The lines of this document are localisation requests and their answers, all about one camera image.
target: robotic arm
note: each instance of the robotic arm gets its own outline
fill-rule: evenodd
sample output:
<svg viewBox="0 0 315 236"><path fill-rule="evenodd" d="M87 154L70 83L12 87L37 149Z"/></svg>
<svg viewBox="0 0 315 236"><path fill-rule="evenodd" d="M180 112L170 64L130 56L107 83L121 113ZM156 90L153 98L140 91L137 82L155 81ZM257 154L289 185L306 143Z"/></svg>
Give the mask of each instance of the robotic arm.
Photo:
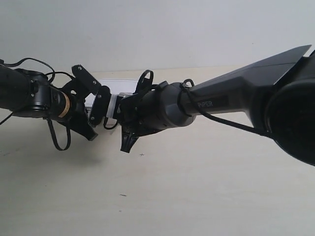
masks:
<svg viewBox="0 0 315 236"><path fill-rule="evenodd" d="M147 70L133 94L111 94L81 65L72 68L69 83L56 88L47 74L0 63L0 108L12 116L46 119L59 150L52 120L64 125L69 137L73 130L93 140L94 127L116 119L121 151L130 152L139 137L188 126L203 115L271 138L289 155L315 165L315 57L304 56L309 48L293 48L198 85L191 79L155 85ZM90 93L95 100L88 109L84 102ZM245 112L253 127L213 116L232 112Z"/></svg>

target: black robotic arm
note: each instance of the black robotic arm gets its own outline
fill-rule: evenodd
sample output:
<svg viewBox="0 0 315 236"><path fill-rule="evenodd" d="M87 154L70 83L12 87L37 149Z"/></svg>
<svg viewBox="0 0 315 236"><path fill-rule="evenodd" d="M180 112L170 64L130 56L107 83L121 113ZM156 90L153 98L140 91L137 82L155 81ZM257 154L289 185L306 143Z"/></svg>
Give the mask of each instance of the black robotic arm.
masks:
<svg viewBox="0 0 315 236"><path fill-rule="evenodd" d="M51 120L93 140L94 127L116 119L124 152L130 152L139 137L190 125L204 115L271 138L289 155L315 165L315 57L304 56L309 48L297 47L198 85L191 79L155 85L153 72L147 70L133 94L111 94L81 65L72 68L69 83L56 88L47 75L2 63L0 108L13 116L48 120L55 144ZM88 111L84 102L90 93L95 100ZM253 127L213 116L231 112L245 112Z"/></svg>

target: piper logo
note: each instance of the piper logo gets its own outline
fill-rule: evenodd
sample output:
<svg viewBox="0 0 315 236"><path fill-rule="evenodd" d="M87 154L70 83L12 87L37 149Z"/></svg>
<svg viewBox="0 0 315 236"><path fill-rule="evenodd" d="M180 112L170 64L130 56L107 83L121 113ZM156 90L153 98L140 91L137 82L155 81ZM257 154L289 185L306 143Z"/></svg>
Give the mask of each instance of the piper logo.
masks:
<svg viewBox="0 0 315 236"><path fill-rule="evenodd" d="M212 101L198 102L198 107L213 107Z"/></svg>

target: white wall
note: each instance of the white wall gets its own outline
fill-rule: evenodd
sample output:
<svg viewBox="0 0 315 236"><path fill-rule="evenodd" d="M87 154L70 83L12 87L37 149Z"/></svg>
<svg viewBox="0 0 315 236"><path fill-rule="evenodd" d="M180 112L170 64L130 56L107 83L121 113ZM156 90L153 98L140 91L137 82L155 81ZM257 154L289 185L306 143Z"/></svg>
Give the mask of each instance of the white wall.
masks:
<svg viewBox="0 0 315 236"><path fill-rule="evenodd" d="M0 58L93 72L248 64L313 44L314 9L313 0L1 0Z"/></svg>
<svg viewBox="0 0 315 236"><path fill-rule="evenodd" d="M200 83L232 69L155 75L156 82L191 77ZM223 117L249 124L243 114ZM0 235L314 234L314 168L271 140L202 117L186 128L141 138L130 154L119 151L119 129L99 130L93 142L73 134L66 152L54 149L40 119L12 118L0 133ZM63 128L58 138L65 143Z"/></svg>

